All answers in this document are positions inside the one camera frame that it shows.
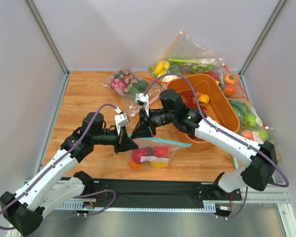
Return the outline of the red toy apple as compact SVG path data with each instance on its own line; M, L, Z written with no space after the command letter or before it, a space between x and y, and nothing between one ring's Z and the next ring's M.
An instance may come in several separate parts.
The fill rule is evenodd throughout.
M142 157L147 157L149 155L149 151L147 148L139 148L137 150L133 150L131 153L131 159L134 163L140 164Z

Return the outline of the clear blue zip bag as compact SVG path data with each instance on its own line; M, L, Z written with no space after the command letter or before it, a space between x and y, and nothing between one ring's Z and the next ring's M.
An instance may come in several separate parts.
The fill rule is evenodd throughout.
M127 164L131 170L165 168L178 150L191 147L189 143L160 138L136 138L138 149L127 152Z

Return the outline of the dark toy plum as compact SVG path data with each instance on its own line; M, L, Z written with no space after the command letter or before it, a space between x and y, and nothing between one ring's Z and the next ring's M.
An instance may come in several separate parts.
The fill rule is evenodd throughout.
M154 154L153 154L152 147L146 147L145 157L146 157L146 161L154 161Z

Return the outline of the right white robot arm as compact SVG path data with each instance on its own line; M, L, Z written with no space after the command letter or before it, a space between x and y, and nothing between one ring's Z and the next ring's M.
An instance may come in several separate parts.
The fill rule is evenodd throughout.
M208 141L240 160L240 168L223 172L214 181L219 192L231 193L244 187L265 190L277 166L272 143L264 141L261 144L230 131L198 109L187 107L173 89L162 91L159 98L163 107L149 109L149 97L136 94L135 103L141 108L132 139L154 137L157 127L171 123L178 131Z

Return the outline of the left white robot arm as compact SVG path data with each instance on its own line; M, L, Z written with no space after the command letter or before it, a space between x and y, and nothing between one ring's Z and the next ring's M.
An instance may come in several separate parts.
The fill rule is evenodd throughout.
M113 146L116 154L138 148L127 134L126 125L130 122L127 114L120 110L116 112L112 128L105 127L101 113L90 112L35 177L17 191L6 191L1 195L0 215L12 225L12 229L24 237L29 236L59 205L74 197L96 195L92 177L83 171L54 188L64 174L93 152L95 145Z

